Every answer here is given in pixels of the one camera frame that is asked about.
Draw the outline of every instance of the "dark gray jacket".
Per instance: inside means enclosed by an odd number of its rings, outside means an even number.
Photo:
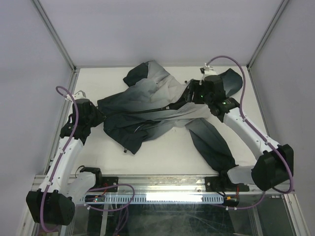
[[[242,87],[233,70],[221,74],[227,96]],[[142,63],[124,78],[129,88],[97,102],[106,116],[104,131],[133,154],[142,142],[156,139],[172,127],[186,127],[193,143],[216,171],[235,166],[234,158],[219,132],[205,120],[206,105],[187,103],[181,85],[155,61]]]

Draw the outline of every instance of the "jacket sleeve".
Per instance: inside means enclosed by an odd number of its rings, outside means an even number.
[[[237,93],[243,86],[242,77],[231,68],[220,74],[227,97]]]
[[[149,72],[149,62],[141,63],[137,67],[130,70],[126,77],[124,77],[124,82],[129,86],[134,86],[138,81],[148,77]]]
[[[194,119],[186,128],[194,146],[213,170],[220,173],[236,166],[226,141],[208,121]]]

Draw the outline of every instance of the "gray wall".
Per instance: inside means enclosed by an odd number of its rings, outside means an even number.
[[[295,151],[294,180],[315,234],[315,1],[292,0],[252,68],[271,137]]]
[[[222,54],[245,65],[281,0],[41,2],[78,66],[200,66]]]
[[[30,0],[0,7],[0,235],[12,236],[43,171],[70,70]]]

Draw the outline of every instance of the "garment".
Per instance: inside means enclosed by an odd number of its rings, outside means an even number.
[[[242,87],[242,78],[231,69],[221,74],[221,77],[228,96]],[[106,116],[104,131],[116,142],[136,154],[142,142],[156,139],[173,127],[186,126],[203,156],[228,158],[227,162],[223,162],[231,163],[228,167],[235,166],[224,139],[205,120],[211,115],[209,108],[204,104],[186,102],[187,84],[181,85],[155,61],[142,63],[130,70],[124,82],[129,86],[126,91],[97,101],[98,109]],[[207,133],[210,134],[210,139],[206,138]],[[206,161],[209,165],[214,165],[216,170],[227,168],[218,164],[222,161],[213,162],[210,159],[207,158]]]

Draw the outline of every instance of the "purple cable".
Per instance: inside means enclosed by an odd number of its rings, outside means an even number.
[[[130,185],[130,184],[127,184],[127,183],[120,183],[120,184],[116,184],[116,185],[112,185],[112,186],[108,186],[108,187],[103,187],[103,188],[93,188],[93,189],[90,189],[89,192],[92,192],[92,191],[99,191],[99,190],[105,190],[105,189],[109,189],[109,188],[115,188],[115,187],[119,187],[119,186],[128,186],[132,189],[132,197],[130,199],[129,202],[127,202],[124,206],[120,207],[120,208],[117,208],[117,209],[98,209],[98,208],[95,208],[91,205],[88,205],[86,204],[89,208],[93,209],[93,210],[98,210],[98,211],[106,211],[106,212],[111,212],[111,211],[118,211],[118,210],[122,210],[126,207],[128,207],[130,205],[130,203],[133,201],[133,198],[134,198],[134,195],[135,195],[135,190],[134,188]]]
[[[75,122],[74,122],[74,126],[73,126],[73,129],[72,129],[72,132],[71,132],[71,134],[70,134],[70,136],[69,136],[67,142],[65,143],[65,145],[64,145],[64,147],[63,147],[63,149],[62,149],[63,152],[61,152],[60,155],[59,155],[58,158],[57,158],[56,164],[55,164],[55,166],[54,166],[54,168],[53,168],[53,171],[52,171],[52,173],[51,173],[51,175],[50,175],[50,178],[49,178],[49,180],[48,180],[49,182],[51,182],[51,181],[53,180],[53,178],[54,178],[54,175],[55,175],[55,173],[56,173],[56,170],[57,170],[58,164],[59,164],[59,162],[60,162],[60,160],[61,160],[61,157],[63,156],[64,151],[66,150],[67,146],[69,145],[69,143],[70,143],[70,141],[71,141],[71,139],[72,139],[72,137],[73,137],[73,135],[74,135],[74,132],[75,132],[77,126],[78,126],[78,121],[79,121],[79,110],[78,110],[78,106],[77,106],[77,104],[76,104],[76,102],[75,102],[74,97],[72,96],[72,94],[70,93],[70,91],[67,90],[66,88],[64,88],[64,87],[62,87],[62,86],[57,86],[57,87],[56,87],[56,91],[57,91],[57,93],[59,93],[61,96],[66,97],[66,95],[62,94],[62,93],[59,91],[59,89],[64,90],[64,91],[70,96],[70,98],[71,98],[71,100],[72,100],[72,102],[73,102],[74,109],[75,109]],[[54,231],[56,228],[54,228],[54,229],[52,229],[52,230],[49,230],[49,229],[46,228],[45,223],[44,223],[44,203],[45,203],[45,198],[46,198],[48,189],[49,189],[49,185],[46,186],[45,191],[44,191],[44,193],[43,193],[43,197],[42,197],[42,199],[41,199],[41,203],[40,203],[40,215],[39,215],[39,217],[40,217],[40,224],[41,224],[43,230],[46,231],[46,232],[52,232],[52,231]]]
[[[245,87],[246,87],[246,78],[245,78],[245,73],[244,73],[244,70],[242,69],[241,65],[233,58],[229,57],[229,56],[217,56],[217,57],[214,57],[212,58],[210,61],[208,61],[206,63],[206,66],[208,66],[211,62],[213,62],[214,60],[218,59],[218,58],[227,58],[231,61],[233,61],[238,67],[239,69],[241,70],[241,73],[242,73],[242,76],[243,76],[243,90],[242,90],[242,94],[241,94],[241,101],[240,101],[240,114],[242,116],[242,119],[246,122],[246,124],[265,142],[267,143],[267,145],[277,154],[277,156],[280,158],[280,160],[283,162],[284,166],[285,166],[285,169],[289,175],[289,180],[290,180],[290,187],[287,191],[281,191],[279,189],[276,189],[276,188],[273,188],[274,190],[280,192],[280,193],[284,193],[284,194],[287,194],[287,193],[290,193],[292,192],[293,190],[293,176],[292,176],[292,172],[290,170],[290,167],[288,166],[287,162],[285,161],[284,157],[281,155],[281,153],[270,143],[268,142],[267,138],[259,132],[259,130],[257,130],[254,125],[252,123],[250,123],[245,115],[244,115],[244,111],[243,111],[243,100],[244,100],[244,94],[245,94]],[[262,202],[263,198],[265,196],[265,192],[263,192],[262,194],[262,197],[259,199],[259,201],[252,205],[252,206],[249,206],[249,207],[240,207],[239,209],[249,209],[251,207],[255,207],[256,205],[258,205],[260,202]]]
[[[125,227],[126,223],[128,222],[128,218],[129,218],[129,210],[128,210],[128,207],[125,208],[125,213],[124,215],[122,216],[122,211],[120,211],[119,213],[119,220],[118,220],[118,224],[116,226],[116,229],[114,231],[114,234],[113,236],[117,236],[118,233]]]

